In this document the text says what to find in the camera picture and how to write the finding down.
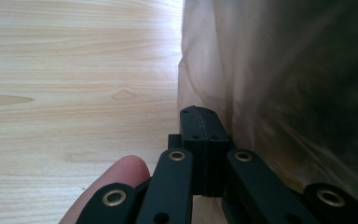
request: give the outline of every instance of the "wood grain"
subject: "wood grain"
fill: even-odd
[[[0,223],[58,223],[177,133],[182,1],[0,1]]]

